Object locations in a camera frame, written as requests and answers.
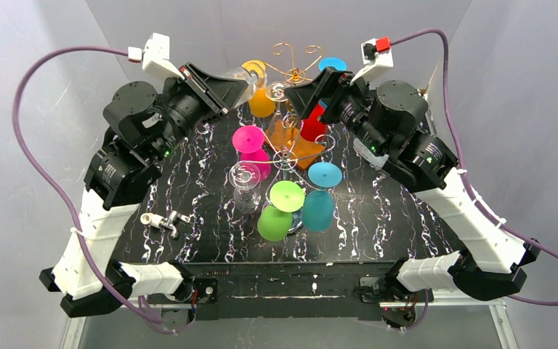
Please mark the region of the teal blue wine glass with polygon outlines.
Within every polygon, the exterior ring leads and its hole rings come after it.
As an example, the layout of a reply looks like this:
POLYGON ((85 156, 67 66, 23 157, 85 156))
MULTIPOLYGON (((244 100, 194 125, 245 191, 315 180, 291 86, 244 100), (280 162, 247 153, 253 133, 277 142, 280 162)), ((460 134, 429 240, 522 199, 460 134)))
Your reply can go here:
POLYGON ((330 227, 335 210, 334 199, 328 190, 343 180, 343 174, 336 165, 322 161, 313 164, 307 175, 317 189, 305 196, 302 223, 307 230, 321 232, 330 227))

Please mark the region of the clear patterned wine glass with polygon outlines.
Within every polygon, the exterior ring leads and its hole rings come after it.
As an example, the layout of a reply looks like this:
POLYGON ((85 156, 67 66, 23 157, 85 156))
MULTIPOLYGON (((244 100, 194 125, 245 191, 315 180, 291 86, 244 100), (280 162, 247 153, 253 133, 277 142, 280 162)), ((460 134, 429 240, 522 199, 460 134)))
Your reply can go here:
POLYGON ((225 71, 219 75, 224 79, 240 80, 247 83, 248 88, 252 90, 264 89, 267 84, 267 75, 265 69, 260 65, 239 66, 231 70, 225 71))

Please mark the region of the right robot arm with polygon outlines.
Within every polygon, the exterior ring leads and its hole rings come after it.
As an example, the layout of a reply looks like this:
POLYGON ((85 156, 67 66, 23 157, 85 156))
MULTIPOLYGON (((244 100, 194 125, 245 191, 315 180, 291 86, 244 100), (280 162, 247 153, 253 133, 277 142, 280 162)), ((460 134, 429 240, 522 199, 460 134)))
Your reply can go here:
POLYGON ((451 254, 401 258, 385 274, 382 289, 396 295, 423 289, 459 290, 482 301, 518 293, 538 249, 501 230, 477 208, 458 168, 458 158, 436 135, 421 128, 427 101, 415 87, 390 80, 371 89, 349 71, 324 69, 313 81, 287 87, 285 96, 301 119, 324 107, 320 120, 340 123, 368 154, 386 158, 382 169, 441 218, 463 242, 451 254))

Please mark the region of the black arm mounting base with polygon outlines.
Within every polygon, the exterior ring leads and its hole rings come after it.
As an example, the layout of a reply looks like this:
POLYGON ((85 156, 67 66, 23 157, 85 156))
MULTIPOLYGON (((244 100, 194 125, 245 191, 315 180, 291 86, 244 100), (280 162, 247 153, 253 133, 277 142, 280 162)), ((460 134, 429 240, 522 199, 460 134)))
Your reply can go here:
POLYGON ((390 262, 192 262, 194 318, 356 318, 411 326, 432 291, 397 295, 390 262))

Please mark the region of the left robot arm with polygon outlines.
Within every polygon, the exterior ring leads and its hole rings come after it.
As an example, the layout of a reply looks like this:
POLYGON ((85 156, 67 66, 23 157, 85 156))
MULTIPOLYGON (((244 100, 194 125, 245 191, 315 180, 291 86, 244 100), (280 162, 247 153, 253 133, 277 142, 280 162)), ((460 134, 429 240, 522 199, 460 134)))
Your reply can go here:
POLYGON ((63 293, 60 305, 68 316, 106 315, 124 300, 151 294, 190 299, 195 277, 182 263, 122 263, 113 250, 160 178, 160 164, 196 126, 220 120, 265 84, 260 67, 213 76, 188 63, 161 91, 146 81, 115 91, 102 112, 109 125, 105 139, 84 178, 79 224, 60 261, 39 276, 49 291, 63 293))

